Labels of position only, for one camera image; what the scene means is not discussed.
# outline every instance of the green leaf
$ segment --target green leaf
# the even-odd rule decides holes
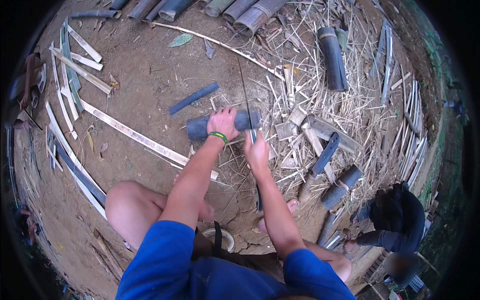
[[[176,37],[173,42],[170,43],[169,47],[178,47],[188,43],[192,39],[193,35],[189,33],[184,33]]]

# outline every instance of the checkered cloth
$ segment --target checkered cloth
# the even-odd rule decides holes
[[[425,285],[418,275],[413,277],[412,281],[408,284],[416,293]]]

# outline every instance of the blue shirt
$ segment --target blue shirt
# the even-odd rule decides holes
[[[332,267],[310,250],[298,249],[285,258],[283,284],[264,272],[215,257],[190,261],[194,236],[190,227],[178,222],[154,223],[125,270],[116,299],[355,299]]]

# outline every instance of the knee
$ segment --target knee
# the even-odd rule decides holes
[[[143,186],[135,181],[122,181],[113,185],[107,192],[105,198],[105,214],[111,222],[118,212],[128,209],[132,199]]]
[[[338,260],[338,276],[340,279],[345,282],[348,280],[348,277],[350,277],[350,274],[352,272],[352,262],[350,259],[348,259],[345,255],[342,255],[339,260]]]

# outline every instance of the green wristband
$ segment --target green wristband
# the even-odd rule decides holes
[[[218,137],[222,138],[222,140],[225,142],[225,145],[228,143],[227,137],[223,133],[220,133],[220,132],[217,132],[217,131],[212,131],[208,135],[218,136]]]

